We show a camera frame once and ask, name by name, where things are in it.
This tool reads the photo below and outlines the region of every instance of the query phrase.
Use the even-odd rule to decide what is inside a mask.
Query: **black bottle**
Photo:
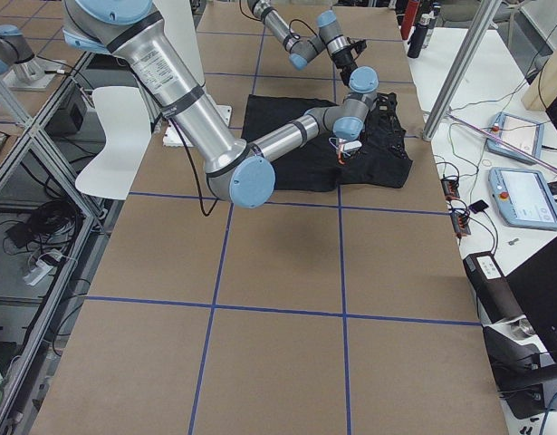
[[[411,59],[417,59],[419,57],[421,48],[425,42],[425,36],[427,36],[430,21],[431,17],[429,14],[421,15],[421,20],[415,26],[415,31],[411,35],[411,39],[408,41],[409,47],[407,57],[410,57]]]

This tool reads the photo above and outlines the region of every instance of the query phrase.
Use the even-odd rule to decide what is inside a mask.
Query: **white chair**
[[[125,199],[151,139],[148,111],[137,88],[97,88],[92,98],[106,143],[75,187],[94,197]]]

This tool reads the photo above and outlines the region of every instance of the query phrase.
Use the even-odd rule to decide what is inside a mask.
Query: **power strip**
[[[64,255],[56,249],[51,249],[49,252],[42,254],[39,256],[38,260],[36,260],[33,270],[23,276],[23,280],[28,285],[39,284],[53,268],[57,267],[63,257]]]
[[[463,222],[463,216],[457,210],[451,210],[449,213],[451,217],[451,225],[456,233],[457,238],[471,236],[471,229],[467,222]]]

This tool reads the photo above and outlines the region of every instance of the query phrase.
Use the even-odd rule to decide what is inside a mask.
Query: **red bottle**
[[[401,38],[403,41],[407,41],[409,34],[411,33],[411,27],[415,23],[415,17],[417,16],[417,10],[419,9],[419,0],[408,0],[407,8],[405,9],[405,16],[403,17],[403,23],[401,24]]]

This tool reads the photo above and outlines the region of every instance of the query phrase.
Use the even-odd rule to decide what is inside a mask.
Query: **black cloth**
[[[334,103],[317,99],[261,97],[250,95],[245,112],[243,139],[248,142],[282,127],[313,107]],[[412,160],[405,152],[405,131],[396,115],[394,93],[379,94],[376,107],[360,135],[362,147],[341,165],[329,142],[333,134],[309,140],[273,162],[277,190],[326,192],[343,184],[372,184],[401,188],[407,180]]]

